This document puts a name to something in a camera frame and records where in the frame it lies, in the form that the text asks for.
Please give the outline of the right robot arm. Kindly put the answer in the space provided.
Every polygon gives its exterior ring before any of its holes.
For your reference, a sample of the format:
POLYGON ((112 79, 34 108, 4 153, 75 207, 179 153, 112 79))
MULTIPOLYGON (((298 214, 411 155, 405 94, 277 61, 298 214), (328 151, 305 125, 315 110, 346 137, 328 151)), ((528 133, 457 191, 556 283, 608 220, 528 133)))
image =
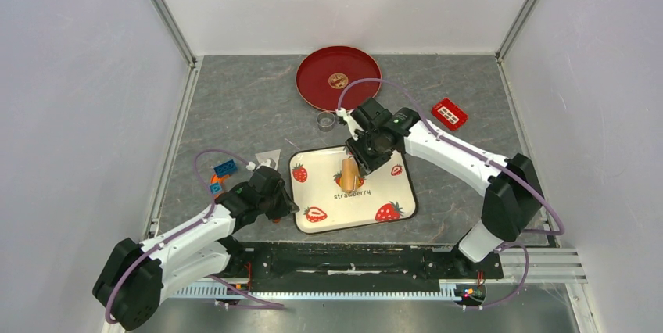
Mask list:
POLYGON ((445 170, 483 198, 478 223, 451 256, 453 270, 462 277, 479 271, 494 249, 514 242, 543 206, 536 170, 521 153, 508 158, 487 152, 447 134, 412 109, 391 113, 374 98, 335 113, 349 128, 346 147, 360 175, 380 169, 399 152, 445 170))

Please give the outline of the wooden roller with handle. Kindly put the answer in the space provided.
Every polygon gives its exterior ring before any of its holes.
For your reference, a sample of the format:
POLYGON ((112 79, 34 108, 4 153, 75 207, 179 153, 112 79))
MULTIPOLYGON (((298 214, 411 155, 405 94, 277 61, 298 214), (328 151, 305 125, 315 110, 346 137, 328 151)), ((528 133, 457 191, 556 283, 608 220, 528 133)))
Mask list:
POLYGON ((360 185, 360 173, 356 160, 353 157, 342 161, 340 187, 345 193, 355 192, 360 185))

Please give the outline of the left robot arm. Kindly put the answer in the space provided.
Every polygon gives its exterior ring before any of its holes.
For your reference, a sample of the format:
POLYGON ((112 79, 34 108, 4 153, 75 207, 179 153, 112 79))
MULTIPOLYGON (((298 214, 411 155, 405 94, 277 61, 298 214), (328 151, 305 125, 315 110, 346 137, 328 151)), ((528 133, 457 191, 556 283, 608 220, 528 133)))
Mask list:
POLYGON ((245 246, 234 238, 259 216, 277 220, 298 211, 282 175, 257 167, 250 179, 221 193, 201 213, 176 228, 135 242, 118 242, 95 282, 92 295, 108 324, 126 330, 143 325, 175 292, 201 278, 243 272, 245 246))

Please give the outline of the white strawberry tray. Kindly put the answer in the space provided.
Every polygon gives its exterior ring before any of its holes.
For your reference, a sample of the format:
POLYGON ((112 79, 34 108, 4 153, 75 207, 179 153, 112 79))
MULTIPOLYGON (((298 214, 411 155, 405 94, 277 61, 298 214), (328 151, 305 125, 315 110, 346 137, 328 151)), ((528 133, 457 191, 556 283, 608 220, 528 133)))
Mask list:
POLYGON ((385 165, 364 179, 355 192, 340 187, 343 146, 296 153, 289 160, 292 198, 299 230, 312 235, 351 227, 405 220, 418 209, 407 163, 394 152, 385 165))

